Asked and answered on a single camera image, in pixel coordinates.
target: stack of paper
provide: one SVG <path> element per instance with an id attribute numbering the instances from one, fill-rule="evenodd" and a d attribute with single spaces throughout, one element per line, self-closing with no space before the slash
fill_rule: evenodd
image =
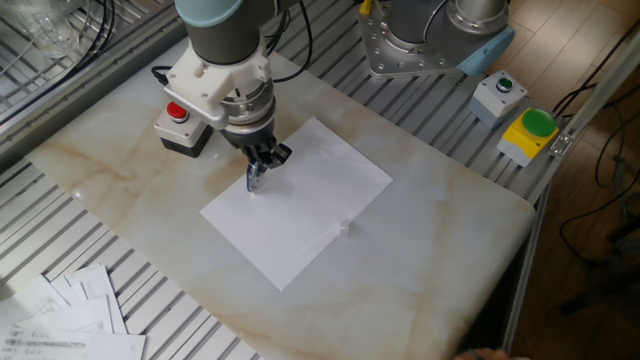
<path id="1" fill-rule="evenodd" d="M 0 302 L 3 359 L 139 360 L 144 336 L 128 335 L 104 266 L 49 283 L 39 276 Z"/>

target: white robot bracket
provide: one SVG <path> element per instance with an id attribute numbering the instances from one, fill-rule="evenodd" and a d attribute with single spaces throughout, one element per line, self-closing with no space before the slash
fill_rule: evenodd
<path id="1" fill-rule="evenodd" d="M 271 66 L 265 53 L 264 38 L 248 59 L 233 65 L 204 62 L 191 42 L 182 57 L 169 71 L 165 92 L 179 105 L 200 115 L 214 129 L 223 130 L 229 118 L 220 104 L 236 88 L 271 78 Z"/>

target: green button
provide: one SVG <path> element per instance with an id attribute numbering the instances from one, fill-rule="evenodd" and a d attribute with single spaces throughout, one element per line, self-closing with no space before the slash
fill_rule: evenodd
<path id="1" fill-rule="evenodd" d="M 522 125 L 535 136 L 545 137 L 553 134 L 556 122 L 546 111 L 531 109 L 524 113 Z"/>
<path id="2" fill-rule="evenodd" d="M 513 87 L 513 81 L 507 78 L 501 78 L 496 85 L 501 92 L 509 92 Z"/>

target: metal mounting plate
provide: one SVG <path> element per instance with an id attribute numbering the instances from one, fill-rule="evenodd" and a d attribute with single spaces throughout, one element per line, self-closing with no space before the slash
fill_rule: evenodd
<path id="1" fill-rule="evenodd" d="M 388 11 L 391 3 L 383 2 L 381 6 Z M 394 45 L 394 36 L 387 27 L 385 16 L 375 6 L 369 15 L 358 14 L 358 25 L 371 74 L 375 76 L 397 78 L 461 73 L 427 44 L 417 44 L 412 49 Z"/>

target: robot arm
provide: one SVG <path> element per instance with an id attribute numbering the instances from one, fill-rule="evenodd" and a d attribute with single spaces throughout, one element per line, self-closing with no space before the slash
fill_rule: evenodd
<path id="1" fill-rule="evenodd" d="M 247 189 L 291 150 L 273 136 L 275 96 L 260 27 L 297 1 L 176 0 L 189 47 L 169 71 L 165 92 L 199 115 L 249 160 Z"/>

